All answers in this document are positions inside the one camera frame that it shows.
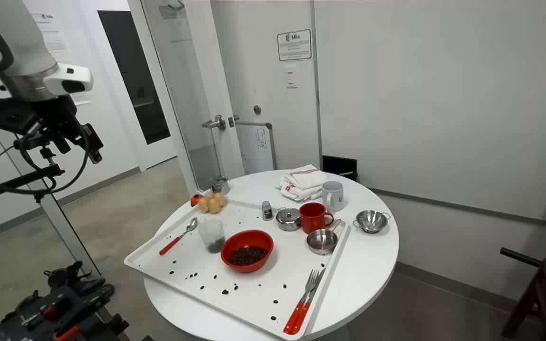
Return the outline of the small metal colander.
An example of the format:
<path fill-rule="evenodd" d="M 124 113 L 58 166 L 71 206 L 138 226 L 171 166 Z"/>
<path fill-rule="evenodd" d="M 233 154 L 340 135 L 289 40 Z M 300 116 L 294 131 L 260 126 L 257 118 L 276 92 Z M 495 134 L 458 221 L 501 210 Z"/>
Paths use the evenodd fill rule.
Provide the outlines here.
<path fill-rule="evenodd" d="M 375 234 L 383 231 L 390 219 L 388 212 L 366 210 L 358 212 L 352 224 L 364 233 Z"/>

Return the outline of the white door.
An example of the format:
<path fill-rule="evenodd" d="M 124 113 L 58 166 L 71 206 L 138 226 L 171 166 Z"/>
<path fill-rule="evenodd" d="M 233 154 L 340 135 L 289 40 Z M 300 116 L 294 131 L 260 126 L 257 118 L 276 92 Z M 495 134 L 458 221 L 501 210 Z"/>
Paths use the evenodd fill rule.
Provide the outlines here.
<path fill-rule="evenodd" d="M 279 61 L 277 34 L 310 29 L 310 0 L 212 0 L 230 101 L 241 121 L 271 123 L 277 166 L 320 166 L 314 60 Z M 297 65 L 287 89 L 285 65 Z M 260 105 L 262 113 L 254 114 Z"/>

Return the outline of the white mug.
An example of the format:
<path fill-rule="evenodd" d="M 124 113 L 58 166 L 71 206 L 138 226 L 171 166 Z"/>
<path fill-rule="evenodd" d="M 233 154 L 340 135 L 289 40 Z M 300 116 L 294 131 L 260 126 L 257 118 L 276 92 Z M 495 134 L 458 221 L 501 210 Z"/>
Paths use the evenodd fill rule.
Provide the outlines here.
<path fill-rule="evenodd" d="M 322 203 L 328 212 L 339 212 L 345 207 L 343 190 L 343 184 L 338 181 L 327 181 L 322 184 Z"/>

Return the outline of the framed door sign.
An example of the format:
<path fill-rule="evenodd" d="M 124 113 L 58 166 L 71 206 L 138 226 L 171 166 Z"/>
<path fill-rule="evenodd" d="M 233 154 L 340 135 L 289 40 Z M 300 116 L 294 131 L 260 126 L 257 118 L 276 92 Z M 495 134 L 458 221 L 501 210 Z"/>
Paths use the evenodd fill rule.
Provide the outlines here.
<path fill-rule="evenodd" d="M 277 34 L 279 61 L 301 61 L 312 58 L 312 32 L 310 29 Z"/>

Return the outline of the small metal kettle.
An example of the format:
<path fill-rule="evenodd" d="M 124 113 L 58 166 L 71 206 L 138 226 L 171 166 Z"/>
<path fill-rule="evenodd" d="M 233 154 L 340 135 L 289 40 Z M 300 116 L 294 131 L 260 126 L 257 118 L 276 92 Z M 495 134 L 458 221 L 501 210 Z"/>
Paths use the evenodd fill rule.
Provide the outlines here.
<path fill-rule="evenodd" d="M 212 193 L 222 193 L 226 195 L 230 192 L 229 179 L 225 175 L 218 175 L 210 180 L 210 190 Z"/>

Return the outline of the bunch of tan toy rolls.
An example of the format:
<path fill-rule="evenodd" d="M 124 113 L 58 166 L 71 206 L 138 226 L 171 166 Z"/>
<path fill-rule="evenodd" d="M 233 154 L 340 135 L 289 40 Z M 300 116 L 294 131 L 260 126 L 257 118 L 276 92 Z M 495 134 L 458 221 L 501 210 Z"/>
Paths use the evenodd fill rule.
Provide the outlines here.
<path fill-rule="evenodd" d="M 197 208 L 200 212 L 218 214 L 227 203 L 223 193 L 206 192 L 197 201 Z"/>

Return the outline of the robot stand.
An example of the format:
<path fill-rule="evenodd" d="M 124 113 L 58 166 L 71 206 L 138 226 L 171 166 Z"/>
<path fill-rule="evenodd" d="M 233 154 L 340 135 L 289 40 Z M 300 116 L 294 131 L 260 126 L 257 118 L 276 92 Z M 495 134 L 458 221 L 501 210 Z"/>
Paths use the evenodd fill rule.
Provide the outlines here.
<path fill-rule="evenodd" d="M 69 286 L 45 296 L 35 290 L 6 314 L 0 329 L 11 341 L 121 341 L 128 322 L 119 314 L 98 315 L 114 291 L 109 284 L 85 295 Z"/>

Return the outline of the small whiteboard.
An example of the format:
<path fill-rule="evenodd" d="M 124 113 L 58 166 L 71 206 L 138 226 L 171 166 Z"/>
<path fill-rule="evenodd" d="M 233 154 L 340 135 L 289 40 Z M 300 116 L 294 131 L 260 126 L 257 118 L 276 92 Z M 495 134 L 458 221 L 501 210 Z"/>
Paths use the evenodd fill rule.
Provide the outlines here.
<path fill-rule="evenodd" d="M 235 123 L 246 174 L 278 169 L 271 123 Z"/>

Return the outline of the dark window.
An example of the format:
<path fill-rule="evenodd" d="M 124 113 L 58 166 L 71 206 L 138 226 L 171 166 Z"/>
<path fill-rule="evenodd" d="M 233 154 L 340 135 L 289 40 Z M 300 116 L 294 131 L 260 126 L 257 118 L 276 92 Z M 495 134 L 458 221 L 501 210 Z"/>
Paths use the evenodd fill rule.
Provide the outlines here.
<path fill-rule="evenodd" d="M 171 134 L 130 11 L 98 10 L 146 144 Z"/>

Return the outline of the paper wall notice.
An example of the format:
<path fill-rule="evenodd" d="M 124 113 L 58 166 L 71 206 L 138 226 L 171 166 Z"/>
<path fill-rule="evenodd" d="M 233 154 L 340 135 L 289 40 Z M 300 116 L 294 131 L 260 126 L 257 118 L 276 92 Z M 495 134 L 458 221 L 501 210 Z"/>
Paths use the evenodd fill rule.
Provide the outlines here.
<path fill-rule="evenodd" d="M 37 28 L 43 35 L 43 41 L 47 50 L 57 59 L 66 60 L 69 57 L 63 55 L 69 54 L 69 45 L 65 39 L 58 18 L 52 13 L 31 13 L 32 18 L 37 24 Z"/>

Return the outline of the glass door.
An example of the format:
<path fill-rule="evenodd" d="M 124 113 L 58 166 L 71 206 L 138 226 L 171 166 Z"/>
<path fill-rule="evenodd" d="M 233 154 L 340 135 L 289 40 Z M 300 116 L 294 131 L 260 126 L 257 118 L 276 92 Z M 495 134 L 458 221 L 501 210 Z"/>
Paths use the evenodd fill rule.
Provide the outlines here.
<path fill-rule="evenodd" d="M 169 125 L 189 192 L 218 175 L 245 174 L 236 126 L 205 129 L 234 115 L 211 0 L 140 0 L 173 116 Z"/>

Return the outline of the clear plastic jug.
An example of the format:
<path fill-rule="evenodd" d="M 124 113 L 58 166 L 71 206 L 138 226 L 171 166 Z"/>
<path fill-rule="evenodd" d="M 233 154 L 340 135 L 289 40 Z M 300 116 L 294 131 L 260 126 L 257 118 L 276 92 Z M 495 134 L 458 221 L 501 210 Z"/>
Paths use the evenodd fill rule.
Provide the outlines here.
<path fill-rule="evenodd" d="M 197 227 L 206 251 L 217 254 L 226 242 L 223 222 L 217 219 L 201 219 Z"/>

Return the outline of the red mug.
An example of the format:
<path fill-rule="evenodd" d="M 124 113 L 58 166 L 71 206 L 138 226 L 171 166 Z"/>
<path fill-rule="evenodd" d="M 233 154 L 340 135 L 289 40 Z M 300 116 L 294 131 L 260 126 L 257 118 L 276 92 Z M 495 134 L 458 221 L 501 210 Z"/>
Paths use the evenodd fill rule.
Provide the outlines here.
<path fill-rule="evenodd" d="M 299 215 L 302 230 L 306 234 L 330 227 L 335 222 L 333 214 L 327 211 L 325 205 L 317 202 L 301 205 Z"/>

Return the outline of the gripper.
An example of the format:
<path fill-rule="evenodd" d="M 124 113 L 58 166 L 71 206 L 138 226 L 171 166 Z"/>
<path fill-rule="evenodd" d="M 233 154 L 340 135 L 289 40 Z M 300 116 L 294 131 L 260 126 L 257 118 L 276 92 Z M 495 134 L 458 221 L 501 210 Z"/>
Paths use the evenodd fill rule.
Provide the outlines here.
<path fill-rule="evenodd" d="M 71 151 L 69 142 L 77 144 L 87 152 L 92 164 L 102 161 L 100 149 L 103 143 L 92 125 L 82 125 L 76 119 L 77 108 L 70 95 L 58 96 L 55 99 L 32 103 L 32 109 L 40 118 L 44 134 L 54 142 L 62 154 Z"/>

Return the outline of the white tray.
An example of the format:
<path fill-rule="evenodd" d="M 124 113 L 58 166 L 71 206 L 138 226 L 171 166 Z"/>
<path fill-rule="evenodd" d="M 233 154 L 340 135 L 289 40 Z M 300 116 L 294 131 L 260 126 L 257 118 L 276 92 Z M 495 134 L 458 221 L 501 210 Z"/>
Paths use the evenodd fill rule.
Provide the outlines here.
<path fill-rule="evenodd" d="M 186 230 L 194 217 L 198 220 L 222 221 L 226 240 L 245 230 L 265 231 L 273 238 L 273 252 L 259 270 L 252 273 L 236 272 L 222 262 L 220 253 L 210 254 L 206 251 L 196 228 L 165 255 L 159 255 L 164 246 Z M 204 214 L 195 207 L 172 220 L 161 233 L 131 252 L 124 259 L 124 264 L 234 319 L 280 339 L 299 341 L 310 330 L 313 319 L 319 313 L 350 234 L 346 224 L 336 232 L 339 233 L 340 242 L 333 253 L 314 254 L 306 244 L 304 232 L 282 231 L 275 221 L 262 219 L 260 205 L 229 199 L 218 215 Z M 308 276 L 314 269 L 319 272 L 325 269 L 325 274 L 302 328 L 295 335 L 285 334 L 284 326 L 303 295 Z M 229 291 L 228 295 L 221 294 L 224 289 Z"/>

